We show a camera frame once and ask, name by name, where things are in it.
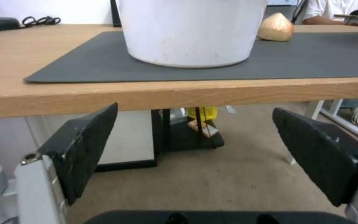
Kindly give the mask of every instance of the gray desk mat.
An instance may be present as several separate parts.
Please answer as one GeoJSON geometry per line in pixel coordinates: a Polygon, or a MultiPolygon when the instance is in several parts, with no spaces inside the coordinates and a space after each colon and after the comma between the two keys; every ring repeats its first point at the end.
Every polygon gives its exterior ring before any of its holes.
{"type": "Polygon", "coordinates": [[[297,33],[257,40],[246,61],[222,68],[169,68],[132,58],[122,32],[104,32],[24,79],[26,82],[136,82],[358,77],[358,33],[297,33]]]}

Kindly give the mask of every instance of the person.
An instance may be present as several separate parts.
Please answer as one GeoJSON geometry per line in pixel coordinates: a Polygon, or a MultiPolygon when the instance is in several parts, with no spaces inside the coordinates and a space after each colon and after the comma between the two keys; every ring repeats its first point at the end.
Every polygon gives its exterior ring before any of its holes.
{"type": "MultiPolygon", "coordinates": [[[[303,24],[307,25],[353,25],[334,14],[348,15],[358,10],[358,0],[309,0],[303,24]]],[[[341,108],[352,111],[352,122],[358,123],[358,99],[344,99],[341,108]]]]}

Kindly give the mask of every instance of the wooden table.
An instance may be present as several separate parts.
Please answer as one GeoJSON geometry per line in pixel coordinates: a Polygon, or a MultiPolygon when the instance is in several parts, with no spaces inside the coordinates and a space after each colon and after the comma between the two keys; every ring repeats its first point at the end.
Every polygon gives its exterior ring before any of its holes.
{"type": "MultiPolygon", "coordinates": [[[[0,117],[358,98],[358,78],[25,84],[23,78],[103,31],[57,25],[0,32],[0,117]]],[[[350,26],[296,26],[296,32],[354,32],[350,26]]]]}

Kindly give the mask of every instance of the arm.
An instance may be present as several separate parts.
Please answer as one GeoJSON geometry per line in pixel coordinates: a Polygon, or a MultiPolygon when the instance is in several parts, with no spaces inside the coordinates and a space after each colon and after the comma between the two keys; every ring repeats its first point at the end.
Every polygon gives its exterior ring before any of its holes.
{"type": "Polygon", "coordinates": [[[303,24],[307,25],[345,25],[342,21],[330,20],[323,17],[327,0],[309,0],[303,24]]]}
{"type": "Polygon", "coordinates": [[[306,25],[345,25],[343,21],[329,20],[322,16],[314,16],[303,20],[306,25]]]}

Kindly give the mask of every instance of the white shirt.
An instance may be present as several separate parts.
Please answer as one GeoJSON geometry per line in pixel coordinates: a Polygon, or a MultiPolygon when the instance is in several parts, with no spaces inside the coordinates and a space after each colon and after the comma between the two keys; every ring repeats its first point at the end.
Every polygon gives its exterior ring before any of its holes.
{"type": "Polygon", "coordinates": [[[304,20],[322,16],[330,20],[344,21],[344,18],[335,18],[334,14],[348,15],[358,10],[358,0],[309,0],[304,20]]]}

